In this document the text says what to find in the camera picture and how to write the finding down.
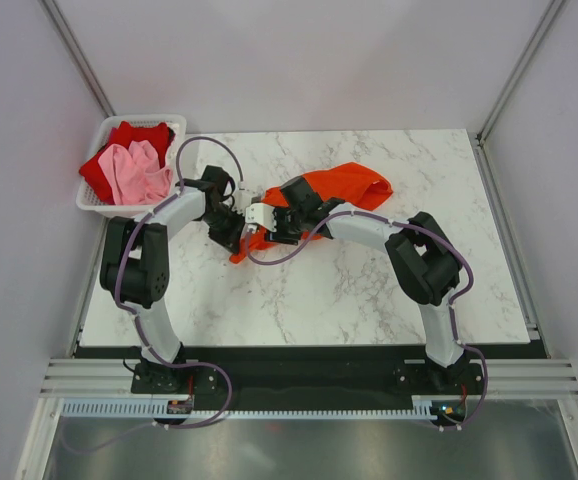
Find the orange t shirt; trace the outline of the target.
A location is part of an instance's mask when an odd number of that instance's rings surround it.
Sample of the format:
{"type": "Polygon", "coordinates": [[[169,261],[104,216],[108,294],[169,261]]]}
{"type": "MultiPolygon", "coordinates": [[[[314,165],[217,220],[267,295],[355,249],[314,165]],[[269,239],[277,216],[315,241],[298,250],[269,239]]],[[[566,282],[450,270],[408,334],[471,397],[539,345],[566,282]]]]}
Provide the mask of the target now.
{"type": "MultiPolygon", "coordinates": [[[[335,197],[370,211],[376,210],[394,193],[391,183],[385,177],[356,162],[348,162],[325,170],[314,170],[301,176],[323,200],[335,197]]],[[[267,189],[262,197],[262,203],[273,207],[288,207],[280,186],[267,189]]],[[[265,232],[263,229],[252,235],[249,242],[251,253],[280,245],[266,241],[265,232]]],[[[229,257],[232,264],[239,264],[247,258],[244,237],[240,247],[238,254],[229,257]]]]}

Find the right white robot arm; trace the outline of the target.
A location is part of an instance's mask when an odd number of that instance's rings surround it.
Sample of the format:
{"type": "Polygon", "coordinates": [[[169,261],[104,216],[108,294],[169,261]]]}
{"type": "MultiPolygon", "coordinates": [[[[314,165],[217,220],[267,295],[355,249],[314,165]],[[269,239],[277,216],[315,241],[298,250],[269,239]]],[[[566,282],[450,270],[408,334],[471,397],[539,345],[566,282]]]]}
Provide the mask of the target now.
{"type": "Polygon", "coordinates": [[[389,220],[341,198],[323,200],[303,177],[280,192],[285,207],[262,208],[266,241],[302,249],[321,236],[386,254],[401,291],[420,311],[429,386],[446,394],[482,376],[470,366],[473,349],[459,338],[455,311],[457,298],[473,286],[473,271],[432,215],[389,220]]]}

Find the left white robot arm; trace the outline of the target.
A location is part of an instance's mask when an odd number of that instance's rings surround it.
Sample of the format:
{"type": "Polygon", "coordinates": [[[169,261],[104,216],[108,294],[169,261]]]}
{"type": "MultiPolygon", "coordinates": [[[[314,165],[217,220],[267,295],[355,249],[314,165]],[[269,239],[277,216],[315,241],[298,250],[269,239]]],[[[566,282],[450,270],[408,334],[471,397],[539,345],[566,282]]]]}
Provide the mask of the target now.
{"type": "Polygon", "coordinates": [[[188,224],[202,221],[210,240],[231,254],[240,251],[244,217],[227,204],[235,192],[229,174],[208,166],[200,179],[184,179],[181,187],[143,215],[112,218],[106,230],[100,285],[118,308],[133,316],[141,349],[131,387],[137,394],[181,393],[197,370],[182,364],[185,348],[164,301],[170,279],[169,241],[188,224]]]}

